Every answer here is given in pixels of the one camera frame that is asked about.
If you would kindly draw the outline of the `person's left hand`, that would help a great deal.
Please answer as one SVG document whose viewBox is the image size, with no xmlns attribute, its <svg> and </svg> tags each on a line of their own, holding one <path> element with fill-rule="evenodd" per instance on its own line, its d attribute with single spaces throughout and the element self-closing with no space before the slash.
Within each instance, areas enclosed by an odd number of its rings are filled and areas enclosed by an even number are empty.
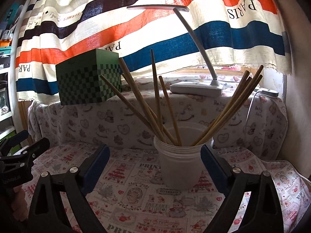
<svg viewBox="0 0 311 233">
<path fill-rule="evenodd" d="M 11 204 L 13 210 L 13 217 L 16 220 L 24 221 L 28 218 L 27 202 L 25 200 L 25 191 L 22 185 L 14 188 L 15 198 Z"/>
</svg>

